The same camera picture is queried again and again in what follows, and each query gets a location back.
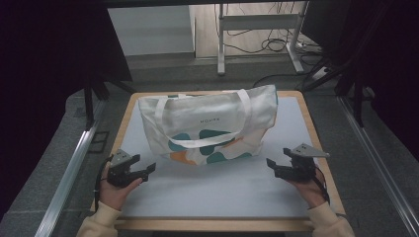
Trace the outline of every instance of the tote bag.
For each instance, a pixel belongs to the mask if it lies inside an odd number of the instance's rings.
[[[274,85],[236,92],[138,99],[144,132],[154,154],[193,165],[257,155],[274,126]]]

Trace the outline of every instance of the sleeve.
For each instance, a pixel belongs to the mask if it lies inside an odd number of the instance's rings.
[[[114,227],[114,223],[120,216],[121,212],[99,201],[99,208],[92,216],[88,216],[83,220],[77,237],[116,237],[118,231]]]
[[[348,220],[338,217],[329,204],[324,204],[310,209],[308,216],[314,225],[313,237],[347,237],[355,236],[354,231]]]

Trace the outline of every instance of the table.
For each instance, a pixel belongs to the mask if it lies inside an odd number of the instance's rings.
[[[216,93],[227,93],[217,91],[182,92],[188,95],[209,95]],[[112,153],[115,153],[122,145],[126,134],[132,109],[136,100],[143,96],[173,95],[178,92],[166,93],[135,93],[131,96],[126,108],[126,113],[120,126],[115,140]],[[297,99],[301,114],[309,133],[311,143],[315,148],[321,149],[320,141],[310,118],[304,98],[297,91],[280,91],[279,97],[294,97]],[[336,190],[332,175],[327,161],[323,158],[318,159],[320,169],[323,171],[333,207],[336,212],[345,214],[344,207]],[[154,230],[154,231],[260,231],[260,232],[285,232],[285,231],[310,231],[312,227],[308,218],[263,218],[263,219],[243,219],[243,218],[147,218],[130,217],[120,219],[116,224],[118,229],[135,230]]]

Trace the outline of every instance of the person's right hand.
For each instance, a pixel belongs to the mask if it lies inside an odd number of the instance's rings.
[[[106,165],[104,172],[102,173],[99,200],[103,204],[115,210],[121,210],[123,208],[124,203],[126,202],[126,197],[129,195],[131,191],[133,191],[142,183],[142,179],[136,179],[132,181],[128,186],[121,189],[108,183],[106,179],[108,175],[108,170],[109,164]]]
[[[324,184],[324,176],[318,169],[316,169],[316,177],[321,184]],[[314,183],[314,181],[310,180],[308,182],[287,182],[296,187],[302,198],[307,201],[309,208],[318,207],[326,202],[321,189]]]

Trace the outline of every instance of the white bag strap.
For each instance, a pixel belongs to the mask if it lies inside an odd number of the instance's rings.
[[[176,140],[172,137],[166,135],[166,132],[164,131],[164,128],[162,126],[163,124],[163,112],[164,108],[166,106],[168,98],[162,98],[158,101],[155,111],[155,121],[157,128],[173,143],[177,145],[181,145],[185,148],[198,148],[198,147],[204,147],[209,145],[216,145],[224,141],[231,140],[234,138],[238,133],[240,133],[244,127],[247,126],[250,117],[252,116],[252,108],[250,104],[250,98],[249,95],[245,90],[237,91],[236,94],[240,98],[241,104],[243,105],[244,114],[245,114],[245,120],[242,126],[240,126],[240,129],[238,131],[234,131],[231,133],[213,136],[213,137],[207,137],[203,139],[197,139],[197,140]]]

